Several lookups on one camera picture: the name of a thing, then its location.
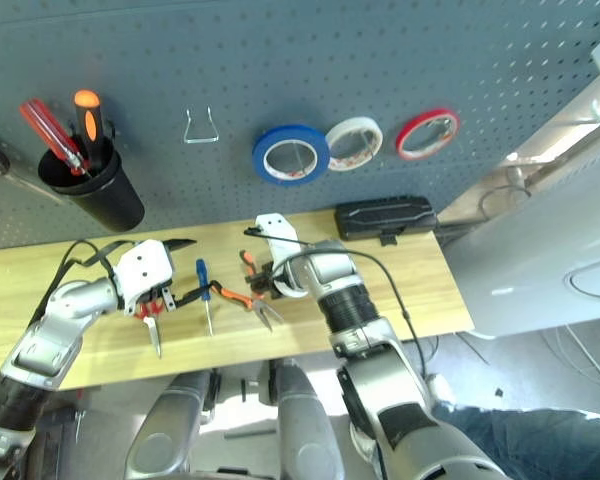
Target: screwdriver handle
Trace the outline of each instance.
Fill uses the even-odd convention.
[[[90,166],[101,170],[104,132],[100,98],[91,90],[78,90],[73,96],[78,116],[78,130],[89,155]]]
[[[205,265],[204,260],[201,258],[196,260],[196,273],[198,274],[198,283],[201,287],[209,284],[209,281],[207,280],[207,266]],[[202,300],[205,302],[211,300],[211,294],[209,293],[209,290],[206,290],[202,294]]]
[[[87,163],[80,155],[77,145],[41,100],[32,98],[20,105],[19,110],[29,126],[53,154],[67,164],[73,175],[83,175],[86,172]]]

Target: wooden board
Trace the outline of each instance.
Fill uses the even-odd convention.
[[[290,215],[302,240],[314,242],[337,238],[333,211]],[[195,260],[205,259],[209,278],[231,290],[248,293],[241,249],[251,251],[258,264],[271,260],[267,243],[246,237],[243,230],[253,219],[162,230],[121,234],[94,240],[103,246],[113,239],[193,238],[196,245],[173,253],[176,267],[172,292],[179,297],[195,288]],[[0,366],[24,331],[31,314],[50,283],[60,258],[71,242],[0,250]],[[404,235],[398,246],[381,247],[378,240],[347,242],[351,249],[376,255],[394,276],[419,336],[438,335],[473,328],[464,302],[432,233]],[[86,247],[74,256],[91,255]],[[117,262],[121,252],[110,259]],[[363,258],[355,259],[378,311],[388,317],[400,338],[410,338],[398,304],[381,270]],[[95,280],[104,271],[74,267],[65,280]],[[213,295],[215,336],[206,332],[204,305],[194,302],[159,318],[162,359],[149,341],[146,326],[120,313],[103,316],[84,335],[82,351],[63,389],[165,375],[213,366],[327,350],[329,332],[317,304],[309,297],[270,302],[284,316],[273,322],[270,333],[258,318],[242,307]]]

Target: gray pegboard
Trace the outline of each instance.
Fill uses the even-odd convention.
[[[138,230],[291,213],[401,193],[449,204],[596,75],[600,0],[0,1],[0,137],[35,172],[42,142],[29,97],[73,118],[79,88],[101,94],[124,168],[146,206]],[[185,145],[185,109],[221,140]],[[393,142],[425,109],[455,109],[441,153],[407,163]],[[264,130],[328,131],[369,115],[385,133],[364,167],[276,187],[251,167]],[[105,235],[73,205],[0,182],[0,247]]]

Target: person's leg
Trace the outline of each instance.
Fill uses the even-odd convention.
[[[516,480],[600,479],[600,418],[566,410],[482,410],[440,402],[433,414],[461,430]]]

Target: black cup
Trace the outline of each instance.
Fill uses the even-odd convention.
[[[122,170],[120,154],[108,138],[103,144],[103,165],[92,178],[74,176],[47,150],[38,164],[38,176],[54,192],[69,198],[109,230],[130,230],[144,217],[144,206]]]

